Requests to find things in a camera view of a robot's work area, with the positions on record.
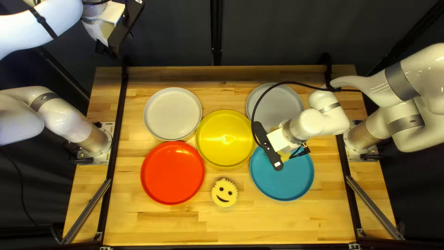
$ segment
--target gray plate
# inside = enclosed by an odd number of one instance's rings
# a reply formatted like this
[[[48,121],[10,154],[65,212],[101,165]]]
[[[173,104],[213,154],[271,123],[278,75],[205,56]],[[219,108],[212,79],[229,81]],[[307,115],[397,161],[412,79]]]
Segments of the gray plate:
[[[254,105],[259,97],[275,83],[267,83],[255,88],[247,99],[247,115],[251,120]],[[270,90],[259,103],[254,120],[262,123],[265,131],[270,133],[271,128],[277,127],[283,120],[297,118],[304,110],[301,97],[290,87],[280,85]]]

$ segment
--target sponge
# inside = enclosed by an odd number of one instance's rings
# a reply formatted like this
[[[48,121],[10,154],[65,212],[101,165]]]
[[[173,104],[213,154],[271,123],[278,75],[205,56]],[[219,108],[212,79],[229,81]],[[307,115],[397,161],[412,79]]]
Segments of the sponge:
[[[284,152],[282,152],[282,151],[279,150],[277,153],[278,153],[279,156],[281,157],[282,163],[286,163],[286,162],[290,159],[291,152],[289,152],[289,153],[284,153]]]

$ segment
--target metal rail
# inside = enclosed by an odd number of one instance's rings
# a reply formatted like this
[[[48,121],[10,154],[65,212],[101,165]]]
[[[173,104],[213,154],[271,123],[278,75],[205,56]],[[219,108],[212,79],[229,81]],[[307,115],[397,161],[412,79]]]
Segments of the metal rail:
[[[378,219],[379,223],[384,227],[385,231],[395,240],[404,240],[404,236],[396,229],[396,227],[387,219],[382,211],[376,206],[376,204],[370,199],[365,191],[359,186],[359,184],[353,180],[349,175],[346,176],[347,184],[361,197],[365,205],[370,209],[372,214]]]
[[[100,199],[103,197],[105,192],[108,190],[111,184],[111,179],[106,179],[103,184],[99,187],[97,192],[94,194],[92,199],[89,201],[88,205],[86,205],[83,212],[80,214],[80,216],[77,218],[77,220],[74,222],[72,227],[69,229],[68,233],[65,235],[65,237],[62,239],[60,244],[70,244],[75,239],[77,234],[82,229],[83,225],[85,224],[88,217],[91,215],[92,211],[94,210],[95,206],[99,203]]]

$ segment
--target wooden table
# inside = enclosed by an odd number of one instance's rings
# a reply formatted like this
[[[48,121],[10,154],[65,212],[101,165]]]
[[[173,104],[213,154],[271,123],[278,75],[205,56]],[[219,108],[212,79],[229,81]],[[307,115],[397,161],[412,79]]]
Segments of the wooden table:
[[[345,184],[334,136],[308,140],[315,178],[310,191],[291,202],[278,202],[262,194],[249,174],[248,162],[232,172],[206,164],[204,183],[189,201],[164,206],[151,200],[140,184],[140,167],[147,153],[162,143],[145,128],[142,112],[151,95],[165,87],[193,92],[203,116],[219,109],[246,115],[249,93],[260,84],[299,81],[321,86],[325,66],[241,67],[133,67],[125,100],[122,130],[103,243],[110,246],[308,244],[353,242]],[[87,117],[114,121],[121,83],[120,68],[97,68]],[[355,75],[353,65],[333,66],[333,78]],[[311,89],[290,85],[305,108]],[[367,117],[360,93],[336,93],[350,119]],[[187,143],[195,146],[194,136]],[[387,189],[378,162],[350,163],[353,178],[394,223]],[[67,211],[66,233],[104,181],[107,166],[77,166]],[[216,179],[228,177],[237,185],[238,202],[223,209],[212,203]],[[367,234],[388,238],[384,229],[358,199],[361,223]],[[76,242],[91,240],[97,230],[97,206]]]

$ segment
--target orange plate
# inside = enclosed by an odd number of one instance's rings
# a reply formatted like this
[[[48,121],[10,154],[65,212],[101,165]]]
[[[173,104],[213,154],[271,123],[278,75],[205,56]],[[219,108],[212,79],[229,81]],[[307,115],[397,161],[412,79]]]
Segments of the orange plate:
[[[205,167],[199,152],[181,141],[155,147],[143,161],[140,179],[143,189],[164,205],[191,199],[203,182]]]

